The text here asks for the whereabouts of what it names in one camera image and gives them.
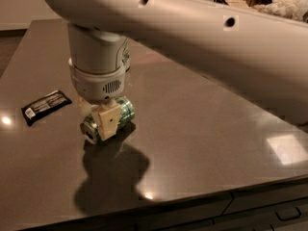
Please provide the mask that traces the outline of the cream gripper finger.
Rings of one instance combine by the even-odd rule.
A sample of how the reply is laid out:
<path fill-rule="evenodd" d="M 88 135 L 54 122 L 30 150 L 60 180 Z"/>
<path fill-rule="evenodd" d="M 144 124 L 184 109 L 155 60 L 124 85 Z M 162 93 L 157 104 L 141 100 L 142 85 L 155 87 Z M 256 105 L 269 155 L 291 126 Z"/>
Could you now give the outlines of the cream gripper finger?
<path fill-rule="evenodd" d="M 120 113 L 121 107 L 115 100 L 91 108 L 91 114 L 102 141 L 116 134 Z"/>
<path fill-rule="evenodd" d="M 83 114 L 88 114 L 91 111 L 91 104 L 87 102 L 83 97 L 78 96 L 78 103 Z"/>

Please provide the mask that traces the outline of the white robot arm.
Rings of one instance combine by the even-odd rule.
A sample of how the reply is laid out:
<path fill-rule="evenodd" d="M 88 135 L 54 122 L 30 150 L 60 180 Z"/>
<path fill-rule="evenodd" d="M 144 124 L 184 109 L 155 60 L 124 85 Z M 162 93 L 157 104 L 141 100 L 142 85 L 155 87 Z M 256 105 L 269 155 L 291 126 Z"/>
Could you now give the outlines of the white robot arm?
<path fill-rule="evenodd" d="M 66 21 L 123 35 L 300 130 L 308 126 L 308 25 L 204 0 L 45 0 Z"/>

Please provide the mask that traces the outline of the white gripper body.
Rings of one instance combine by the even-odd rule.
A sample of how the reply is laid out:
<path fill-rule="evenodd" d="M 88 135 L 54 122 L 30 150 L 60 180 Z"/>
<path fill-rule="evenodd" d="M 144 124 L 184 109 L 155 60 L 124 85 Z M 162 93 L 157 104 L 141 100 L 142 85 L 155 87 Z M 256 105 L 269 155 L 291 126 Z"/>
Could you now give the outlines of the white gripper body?
<path fill-rule="evenodd" d="M 77 93 L 87 102 L 107 102 L 124 91 L 125 67 L 106 74 L 87 73 L 68 60 L 70 79 Z"/>

